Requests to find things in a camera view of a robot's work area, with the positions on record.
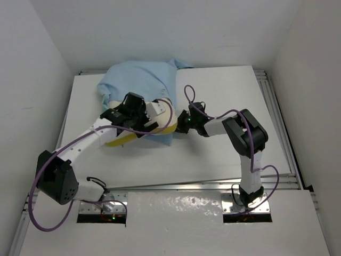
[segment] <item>table surface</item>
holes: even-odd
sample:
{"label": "table surface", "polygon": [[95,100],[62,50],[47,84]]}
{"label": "table surface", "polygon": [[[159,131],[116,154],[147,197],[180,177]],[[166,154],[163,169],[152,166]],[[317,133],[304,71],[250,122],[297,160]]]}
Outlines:
{"label": "table surface", "polygon": [[[100,115],[101,97],[96,85],[103,75],[76,76],[62,144],[72,141]],[[263,165],[274,164],[281,174],[290,173],[262,93],[251,66],[183,69],[177,72],[177,113],[188,109],[183,88],[191,84],[196,100],[217,116],[229,109],[247,108],[269,135]],[[262,175],[274,175],[271,169]],[[77,178],[95,176],[110,187],[144,186],[240,177],[240,158],[227,135],[204,138],[196,131],[174,133],[171,146],[139,139],[124,147],[102,147],[83,162]]]}
{"label": "table surface", "polygon": [[[36,217],[51,227],[66,207],[41,193]],[[126,228],[76,223],[76,203],[56,231],[30,224],[20,255],[329,255],[309,191],[278,190],[270,210],[271,223],[224,224],[219,192],[131,192]]]}

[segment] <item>metal frame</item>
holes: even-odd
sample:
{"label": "metal frame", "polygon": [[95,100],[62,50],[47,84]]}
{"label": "metal frame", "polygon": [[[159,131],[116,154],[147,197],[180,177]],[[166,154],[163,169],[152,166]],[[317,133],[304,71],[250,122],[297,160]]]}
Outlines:
{"label": "metal frame", "polygon": [[[89,70],[89,71],[81,71],[80,75],[90,75],[90,74],[104,74],[106,70]],[[272,122],[274,124],[277,135],[280,139],[283,152],[286,156],[288,164],[290,166],[291,174],[289,175],[281,175],[280,182],[277,189],[284,190],[292,190],[292,189],[304,189],[300,175],[298,166],[295,162],[294,152],[291,148],[289,136],[287,134],[283,118],[279,109],[279,105],[275,96],[275,92],[271,82],[268,79],[268,76],[263,70],[256,70],[255,75],[259,84],[259,87],[262,91],[265,103],[269,110]],[[61,138],[64,132],[64,125],[66,121],[66,116],[64,118],[63,126],[58,138],[58,144],[56,148],[60,147]],[[272,189],[276,183],[277,178],[275,176],[268,176],[262,178],[262,183],[265,189]],[[156,185],[156,186],[144,186],[144,187],[125,187],[125,188],[115,188],[113,191],[117,192],[117,190],[125,191],[151,191],[151,190],[172,190],[172,191],[200,191],[200,190],[220,190],[226,191],[231,189],[232,184],[240,183],[240,179],[231,179],[231,180],[219,180],[219,181],[205,181],[202,183],[187,183],[187,184],[172,184],[172,185]],[[38,191],[35,191],[34,194],[34,202],[36,201]],[[10,249],[9,256],[18,256],[21,251],[21,247],[23,245],[23,241],[28,229],[29,225],[29,215],[28,215],[28,197],[26,199],[24,208],[22,210],[22,216],[17,227],[17,231],[15,233],[15,237],[12,242],[12,246]],[[317,202],[314,201],[315,208],[318,209]]]}

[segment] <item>blue cloth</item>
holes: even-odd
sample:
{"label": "blue cloth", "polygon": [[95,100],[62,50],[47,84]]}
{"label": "blue cloth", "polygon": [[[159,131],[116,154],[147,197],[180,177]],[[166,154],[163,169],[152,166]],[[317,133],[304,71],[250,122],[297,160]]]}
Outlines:
{"label": "blue cloth", "polygon": [[[175,79],[180,68],[191,65],[172,59],[169,62],[126,61],[112,66],[97,86],[103,96],[103,109],[108,109],[110,101],[122,101],[128,92],[144,97],[146,101],[170,98],[176,108]],[[171,145],[172,134],[147,136],[148,139]]]}

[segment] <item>white and yellow object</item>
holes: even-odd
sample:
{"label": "white and yellow object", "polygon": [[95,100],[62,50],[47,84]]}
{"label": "white and yellow object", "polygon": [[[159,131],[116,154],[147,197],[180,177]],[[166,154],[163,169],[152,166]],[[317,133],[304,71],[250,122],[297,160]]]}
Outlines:
{"label": "white and yellow object", "polygon": [[[163,98],[163,100],[168,101],[172,105],[172,102],[168,98]],[[116,108],[121,103],[122,103],[121,101],[110,101],[108,106],[109,108]],[[164,109],[164,112],[156,116],[151,116],[151,121],[145,124],[145,126],[148,126],[154,122],[157,122],[159,126],[156,129],[154,129],[153,132],[157,132],[163,127],[165,127],[171,116],[171,110],[169,109],[169,106],[165,102],[162,102],[162,101],[159,101],[159,104]],[[169,134],[175,131],[176,126],[177,126],[177,117],[176,117],[176,113],[175,113],[175,109],[173,105],[172,105],[172,111],[173,111],[173,115],[172,115],[172,119],[170,120],[170,124],[168,125],[168,127],[165,128],[160,133],[157,133],[155,135]],[[123,131],[119,136],[116,137],[114,141],[108,142],[105,145],[109,147],[116,147],[116,146],[123,145],[127,142],[130,142],[134,139],[137,139],[137,136],[135,133]]]}

